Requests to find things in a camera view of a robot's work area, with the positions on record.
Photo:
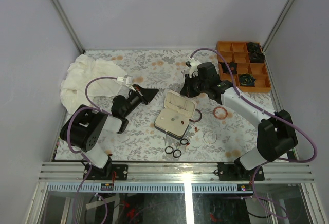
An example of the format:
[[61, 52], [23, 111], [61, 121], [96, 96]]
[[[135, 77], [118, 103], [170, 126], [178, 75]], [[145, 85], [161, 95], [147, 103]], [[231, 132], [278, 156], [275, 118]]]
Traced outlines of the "cream and navy jewelry box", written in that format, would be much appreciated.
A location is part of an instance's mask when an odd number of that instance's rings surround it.
[[157, 116], [156, 129], [176, 139], [182, 139], [196, 110], [197, 103], [177, 92], [168, 91], [164, 99], [164, 109]]

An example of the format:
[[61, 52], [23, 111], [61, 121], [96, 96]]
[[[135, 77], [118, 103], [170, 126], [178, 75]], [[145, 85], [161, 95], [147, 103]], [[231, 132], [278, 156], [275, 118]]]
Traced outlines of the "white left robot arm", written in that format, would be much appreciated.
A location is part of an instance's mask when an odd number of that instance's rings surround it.
[[113, 168], [108, 164], [108, 154], [97, 144], [104, 126], [108, 125], [114, 133], [123, 133], [129, 123], [127, 116], [139, 104], [148, 105], [158, 92], [156, 88], [134, 84], [128, 97], [117, 95], [113, 98], [110, 114], [81, 105], [62, 127], [60, 138], [78, 149], [77, 152], [95, 167], [96, 176], [107, 180], [112, 176]]

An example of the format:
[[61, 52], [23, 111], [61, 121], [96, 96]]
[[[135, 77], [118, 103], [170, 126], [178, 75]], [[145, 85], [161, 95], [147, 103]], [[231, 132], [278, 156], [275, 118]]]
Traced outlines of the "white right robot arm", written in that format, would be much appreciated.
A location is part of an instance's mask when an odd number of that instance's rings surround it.
[[234, 173], [238, 179], [248, 179], [255, 167], [277, 160], [298, 144], [288, 112], [260, 108], [254, 100], [243, 96], [231, 81], [220, 80], [211, 62], [190, 60], [186, 65], [189, 73], [185, 75], [181, 95], [192, 98], [207, 94], [211, 100], [232, 109], [257, 129], [256, 146], [235, 161]]

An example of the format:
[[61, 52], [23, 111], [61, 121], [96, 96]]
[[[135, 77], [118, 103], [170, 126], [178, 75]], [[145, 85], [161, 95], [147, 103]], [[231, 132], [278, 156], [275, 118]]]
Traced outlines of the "floral table mat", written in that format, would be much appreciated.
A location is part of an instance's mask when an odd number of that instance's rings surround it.
[[[219, 105], [206, 94], [195, 98], [202, 119], [189, 124], [184, 142], [155, 128], [155, 119], [164, 108], [165, 95], [170, 90], [179, 92], [184, 84], [184, 74], [188, 71], [185, 62], [190, 55], [188, 50], [89, 51], [84, 55], [111, 61], [132, 76], [133, 83], [159, 89], [149, 105], [139, 105], [128, 116], [129, 123], [123, 133], [113, 133], [108, 125], [104, 126], [98, 144], [104, 152], [113, 154], [113, 160], [226, 162], [256, 146], [257, 131], [252, 124], [225, 106], [228, 117], [216, 119], [212, 112]], [[89, 86], [102, 79], [111, 77], [91, 80], [85, 88], [85, 96], [90, 104], [110, 110], [113, 96], [98, 96], [92, 100], [88, 96]], [[203, 133], [206, 131], [217, 133], [216, 143], [209, 145], [204, 142]]]

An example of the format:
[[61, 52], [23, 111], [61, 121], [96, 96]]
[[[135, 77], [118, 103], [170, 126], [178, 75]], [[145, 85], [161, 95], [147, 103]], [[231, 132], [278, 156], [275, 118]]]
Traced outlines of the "dark fabric flower orange dots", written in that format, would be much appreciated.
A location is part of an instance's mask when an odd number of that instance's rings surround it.
[[[222, 67], [223, 73], [229, 74], [229, 70], [228, 70], [228, 67], [226, 66], [226, 64], [224, 62], [220, 62], [220, 65]], [[231, 70], [232, 74], [236, 75], [237, 74], [237, 63], [231, 61], [228, 63], [228, 66], [229, 66], [229, 69]]]

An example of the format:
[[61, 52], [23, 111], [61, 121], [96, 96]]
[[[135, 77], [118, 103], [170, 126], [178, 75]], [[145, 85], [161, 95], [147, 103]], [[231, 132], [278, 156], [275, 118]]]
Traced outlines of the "dark purple bangle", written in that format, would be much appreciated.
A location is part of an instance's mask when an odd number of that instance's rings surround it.
[[202, 119], [202, 113], [200, 110], [196, 109], [190, 121], [196, 123], [199, 122], [201, 119]]

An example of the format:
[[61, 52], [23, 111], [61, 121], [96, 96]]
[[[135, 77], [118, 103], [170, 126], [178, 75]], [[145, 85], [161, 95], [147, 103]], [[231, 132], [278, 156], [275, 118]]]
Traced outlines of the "orange-red bangle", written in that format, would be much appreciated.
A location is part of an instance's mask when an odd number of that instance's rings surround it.
[[219, 120], [224, 120], [228, 117], [228, 111], [222, 106], [216, 107], [212, 113], [213, 116]]

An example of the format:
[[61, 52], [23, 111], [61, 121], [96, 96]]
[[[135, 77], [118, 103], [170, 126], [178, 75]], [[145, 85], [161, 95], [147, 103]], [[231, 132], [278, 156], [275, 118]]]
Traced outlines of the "dark green fabric flower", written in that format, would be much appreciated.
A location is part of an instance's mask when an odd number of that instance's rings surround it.
[[240, 74], [238, 76], [239, 85], [243, 87], [255, 87], [256, 79], [248, 73]]

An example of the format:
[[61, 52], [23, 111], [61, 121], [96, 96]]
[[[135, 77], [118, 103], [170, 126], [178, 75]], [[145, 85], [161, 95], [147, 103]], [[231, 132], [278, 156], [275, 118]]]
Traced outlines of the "orange divided tray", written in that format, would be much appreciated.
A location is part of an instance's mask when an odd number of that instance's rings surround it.
[[[271, 83], [265, 61], [263, 64], [251, 63], [246, 45], [247, 43], [248, 42], [230, 41], [217, 42], [216, 50], [222, 55], [221, 57], [217, 57], [220, 79], [231, 82], [234, 81], [242, 92], [269, 93], [271, 91]], [[237, 63], [236, 75], [233, 75], [229, 69], [228, 63], [231, 61]], [[224, 62], [226, 64], [229, 74], [223, 73], [220, 62]], [[251, 74], [256, 79], [255, 87], [243, 87], [239, 85], [238, 76], [245, 73]]]

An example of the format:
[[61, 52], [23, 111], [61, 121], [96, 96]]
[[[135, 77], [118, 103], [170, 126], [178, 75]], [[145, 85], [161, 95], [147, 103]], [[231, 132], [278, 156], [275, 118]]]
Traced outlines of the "white crumpled cloth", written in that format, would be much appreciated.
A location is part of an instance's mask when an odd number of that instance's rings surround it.
[[[127, 75], [121, 67], [102, 58], [93, 59], [86, 55], [76, 58], [67, 71], [65, 80], [60, 87], [60, 100], [69, 114], [73, 114], [80, 105], [90, 105], [85, 96], [87, 84], [98, 77], [124, 77]], [[122, 83], [112, 79], [102, 79], [93, 82], [88, 88], [88, 96], [112, 97], [118, 94]]]

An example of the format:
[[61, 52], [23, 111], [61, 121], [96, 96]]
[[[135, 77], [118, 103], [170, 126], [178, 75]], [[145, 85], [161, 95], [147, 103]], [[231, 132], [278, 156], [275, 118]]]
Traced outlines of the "aluminium rail frame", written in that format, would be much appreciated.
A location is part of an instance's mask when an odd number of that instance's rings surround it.
[[90, 193], [241, 193], [256, 184], [305, 184], [314, 177], [308, 164], [275, 162], [259, 169], [257, 176], [230, 179], [231, 163], [119, 162], [116, 178], [85, 179], [81, 162], [44, 162], [38, 182], [50, 191]]

